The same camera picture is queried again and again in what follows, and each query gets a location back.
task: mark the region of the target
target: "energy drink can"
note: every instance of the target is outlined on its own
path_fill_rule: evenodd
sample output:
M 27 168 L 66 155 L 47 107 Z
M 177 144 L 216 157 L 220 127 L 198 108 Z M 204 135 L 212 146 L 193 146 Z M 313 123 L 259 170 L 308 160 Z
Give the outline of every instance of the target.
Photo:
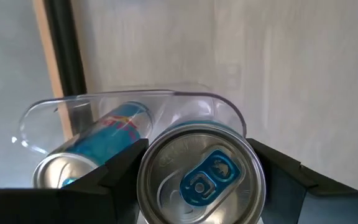
M 149 147 L 137 196 L 148 223 L 257 223 L 265 179 L 254 150 L 208 120 L 173 125 Z
M 51 152 L 33 174 L 35 188 L 60 188 L 79 179 L 152 130 L 152 116 L 130 101 L 112 110 L 88 130 Z

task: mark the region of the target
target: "pull tab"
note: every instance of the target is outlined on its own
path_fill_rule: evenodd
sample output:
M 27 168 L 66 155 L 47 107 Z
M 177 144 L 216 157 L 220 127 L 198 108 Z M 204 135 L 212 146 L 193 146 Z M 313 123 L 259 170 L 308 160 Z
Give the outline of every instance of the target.
M 221 150 L 213 151 L 180 182 L 180 195 L 186 203 L 205 206 L 212 203 L 241 172 Z

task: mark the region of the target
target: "silver can top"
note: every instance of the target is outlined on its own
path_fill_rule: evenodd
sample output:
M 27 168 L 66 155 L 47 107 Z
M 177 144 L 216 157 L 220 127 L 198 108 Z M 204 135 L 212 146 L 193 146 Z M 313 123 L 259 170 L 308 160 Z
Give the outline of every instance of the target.
M 97 167 L 91 160 L 77 154 L 67 152 L 51 154 L 35 168 L 33 186 L 59 189 Z
M 149 223 L 257 223 L 265 201 L 262 166 L 245 139 L 223 128 L 182 126 L 157 138 L 137 179 Z

